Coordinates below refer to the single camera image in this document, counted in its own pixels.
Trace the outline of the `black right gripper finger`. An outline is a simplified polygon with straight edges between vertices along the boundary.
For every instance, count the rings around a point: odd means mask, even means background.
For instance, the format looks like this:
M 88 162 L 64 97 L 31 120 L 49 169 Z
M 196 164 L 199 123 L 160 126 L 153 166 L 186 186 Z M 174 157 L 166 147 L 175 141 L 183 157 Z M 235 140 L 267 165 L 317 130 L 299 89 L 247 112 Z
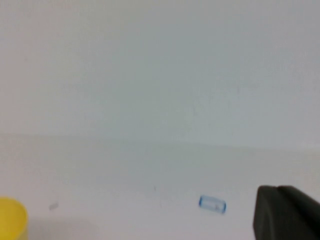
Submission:
M 261 185 L 253 231 L 256 240 L 319 240 L 320 203 L 293 186 Z

